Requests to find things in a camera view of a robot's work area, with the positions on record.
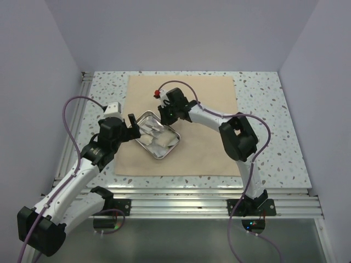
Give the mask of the bagged white gloves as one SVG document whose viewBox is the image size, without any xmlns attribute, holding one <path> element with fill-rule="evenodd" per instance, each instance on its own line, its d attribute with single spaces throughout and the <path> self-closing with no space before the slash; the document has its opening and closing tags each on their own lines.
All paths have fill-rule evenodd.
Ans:
<svg viewBox="0 0 351 263">
<path fill-rule="evenodd" d="M 138 141 L 144 145 L 144 146 L 149 146 L 152 144 L 152 141 L 155 137 L 150 135 L 150 134 L 147 134 L 147 133 L 141 133 L 141 136 L 140 138 L 138 139 Z"/>
</svg>

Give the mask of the aluminium rail frame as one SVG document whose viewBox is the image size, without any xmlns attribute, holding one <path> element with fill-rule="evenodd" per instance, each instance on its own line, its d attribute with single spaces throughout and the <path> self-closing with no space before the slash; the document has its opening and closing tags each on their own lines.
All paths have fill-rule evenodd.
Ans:
<svg viewBox="0 0 351 263">
<path fill-rule="evenodd" d="M 161 76 L 172 79 L 189 76 L 230 77 L 239 110 L 251 112 L 264 120 L 252 121 L 259 135 L 256 168 L 274 200 L 278 219 L 321 219 L 322 208 L 317 197 L 309 195 L 310 178 L 293 127 L 279 76 L 276 72 L 210 72 L 210 71 L 97 71 L 88 73 L 84 93 L 98 101 L 119 101 L 129 98 L 127 82 L 131 77 Z M 228 216 L 227 199 L 239 198 L 242 181 L 235 175 L 218 176 L 126 176 L 116 175 L 110 163 L 88 183 L 69 206 L 68 214 L 84 205 L 94 186 L 111 191 L 115 198 L 131 200 L 132 218 L 217 218 Z"/>
</svg>

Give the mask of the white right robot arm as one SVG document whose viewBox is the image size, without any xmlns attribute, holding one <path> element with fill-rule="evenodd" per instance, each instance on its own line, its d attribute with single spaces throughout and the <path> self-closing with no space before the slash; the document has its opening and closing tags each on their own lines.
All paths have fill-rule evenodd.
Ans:
<svg viewBox="0 0 351 263">
<path fill-rule="evenodd" d="M 154 97 L 160 100 L 158 111 L 163 125 L 181 119 L 208 127 L 220 134 L 225 153 L 236 162 L 244 186 L 245 211 L 257 215 L 264 208 L 268 194 L 261 182 L 255 154 L 258 138 L 250 125 L 249 115 L 229 115 L 206 109 L 198 100 L 189 101 L 181 89 L 158 89 Z"/>
</svg>

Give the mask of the bagged gauze pad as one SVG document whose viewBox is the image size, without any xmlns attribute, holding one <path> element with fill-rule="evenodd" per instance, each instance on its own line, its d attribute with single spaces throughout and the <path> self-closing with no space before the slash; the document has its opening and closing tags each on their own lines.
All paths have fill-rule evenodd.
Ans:
<svg viewBox="0 0 351 263">
<path fill-rule="evenodd" d="M 170 131 L 165 131 L 157 137 L 155 142 L 157 145 L 159 145 L 163 148 L 166 148 L 176 138 L 177 138 L 177 136 L 175 135 L 175 133 L 170 132 Z"/>
</svg>

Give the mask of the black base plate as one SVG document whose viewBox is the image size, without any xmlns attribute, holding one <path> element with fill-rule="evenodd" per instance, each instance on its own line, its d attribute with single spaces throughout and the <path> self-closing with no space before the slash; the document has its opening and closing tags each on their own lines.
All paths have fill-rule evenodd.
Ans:
<svg viewBox="0 0 351 263">
<path fill-rule="evenodd" d="M 108 201 L 105 201 L 103 210 L 109 210 L 109 209 L 118 209 L 122 211 L 125 216 L 129 216 L 131 212 L 131 207 L 132 207 L 132 200 L 131 199 L 110 199 Z"/>
<path fill-rule="evenodd" d="M 258 207 L 255 207 L 249 201 L 243 200 L 235 209 L 233 216 L 276 216 L 276 207 L 273 199 L 267 199 Z"/>
</svg>

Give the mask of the steel tweezers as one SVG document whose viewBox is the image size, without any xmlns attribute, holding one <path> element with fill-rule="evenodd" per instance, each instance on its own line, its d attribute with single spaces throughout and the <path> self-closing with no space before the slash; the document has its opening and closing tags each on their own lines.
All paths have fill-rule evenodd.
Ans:
<svg viewBox="0 0 351 263">
<path fill-rule="evenodd" d="M 156 126 L 154 126 L 154 125 L 150 125 L 150 124 L 147 124 L 147 123 L 145 123 L 144 125 L 145 125 L 146 127 L 150 128 L 150 129 L 156 131 L 156 132 L 159 132 L 159 133 L 162 132 L 162 129 L 159 129 L 158 127 L 156 127 Z"/>
</svg>

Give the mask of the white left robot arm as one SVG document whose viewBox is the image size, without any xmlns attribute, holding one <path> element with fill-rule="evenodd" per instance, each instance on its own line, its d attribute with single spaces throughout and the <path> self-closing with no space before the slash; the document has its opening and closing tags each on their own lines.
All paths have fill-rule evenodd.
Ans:
<svg viewBox="0 0 351 263">
<path fill-rule="evenodd" d="M 73 207 L 72 202 L 83 188 L 113 160 L 123 142 L 140 138 L 140 128 L 133 114 L 131 126 L 117 115 L 99 120 L 100 131 L 78 154 L 74 167 L 59 184 L 33 208 L 23 207 L 17 214 L 19 239 L 23 241 L 18 262 L 31 246 L 45 256 L 54 255 L 68 233 L 91 215 L 126 214 L 116 206 L 112 192 L 96 186 Z"/>
</svg>

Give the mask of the steel instrument tray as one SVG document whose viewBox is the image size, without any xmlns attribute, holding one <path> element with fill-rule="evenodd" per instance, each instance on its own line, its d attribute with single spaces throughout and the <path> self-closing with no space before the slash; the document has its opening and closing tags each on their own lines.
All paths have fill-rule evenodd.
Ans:
<svg viewBox="0 0 351 263">
<path fill-rule="evenodd" d="M 154 125 L 154 126 L 158 127 L 159 129 L 162 129 L 161 133 L 163 133 L 165 131 L 173 132 L 173 133 L 175 133 L 177 138 L 174 139 L 168 145 L 168 147 L 163 148 L 163 147 L 157 145 L 156 142 L 155 142 L 157 137 L 161 133 L 146 127 L 144 125 L 145 123 L 150 124 L 150 125 Z M 166 126 L 166 125 L 162 125 L 161 124 L 161 118 L 159 116 L 157 116 L 155 113 L 153 113 L 152 111 L 145 111 L 144 113 L 142 113 L 137 118 L 137 125 L 139 126 L 140 133 L 147 133 L 147 134 L 150 134 L 150 135 L 155 137 L 153 139 L 153 141 L 152 141 L 152 144 L 149 145 L 149 146 L 142 145 L 138 141 L 138 139 L 136 139 L 136 141 L 138 142 L 138 144 L 141 147 L 143 147 L 148 153 L 150 153 L 157 160 L 164 159 L 180 142 L 180 134 L 177 133 L 173 128 L 171 128 L 169 126 Z"/>
</svg>

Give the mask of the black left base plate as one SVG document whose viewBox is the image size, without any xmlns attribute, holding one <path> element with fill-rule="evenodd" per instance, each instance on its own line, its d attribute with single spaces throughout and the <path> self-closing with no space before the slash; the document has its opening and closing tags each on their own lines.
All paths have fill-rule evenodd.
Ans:
<svg viewBox="0 0 351 263">
<path fill-rule="evenodd" d="M 132 207 L 132 200 L 131 199 L 110 199 L 108 201 L 105 201 L 103 210 L 109 210 L 109 209 L 118 209 L 122 211 L 125 216 L 129 216 L 131 212 L 131 207 Z"/>
</svg>

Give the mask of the beige cloth mat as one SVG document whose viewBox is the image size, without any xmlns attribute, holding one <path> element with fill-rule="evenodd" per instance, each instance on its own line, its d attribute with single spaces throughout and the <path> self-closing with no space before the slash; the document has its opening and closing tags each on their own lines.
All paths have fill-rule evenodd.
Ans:
<svg viewBox="0 0 351 263">
<path fill-rule="evenodd" d="M 234 80 L 228 76 L 131 76 L 123 114 L 139 117 L 145 111 L 158 113 L 154 92 L 178 87 L 189 101 L 198 98 L 205 108 L 225 114 L 238 112 Z M 115 155 L 114 172 L 123 176 L 234 176 L 236 163 L 225 153 L 220 134 L 204 125 L 178 120 L 172 125 L 179 144 L 157 160 L 137 141 L 122 143 Z"/>
</svg>

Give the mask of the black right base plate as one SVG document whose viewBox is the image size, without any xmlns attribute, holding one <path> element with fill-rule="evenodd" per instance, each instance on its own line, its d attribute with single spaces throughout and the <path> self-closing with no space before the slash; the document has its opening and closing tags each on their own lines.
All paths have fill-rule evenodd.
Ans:
<svg viewBox="0 0 351 263">
<path fill-rule="evenodd" d="M 273 199 L 267 199 L 258 207 L 255 207 L 249 201 L 243 200 L 235 209 L 233 216 L 276 216 L 276 207 Z"/>
</svg>

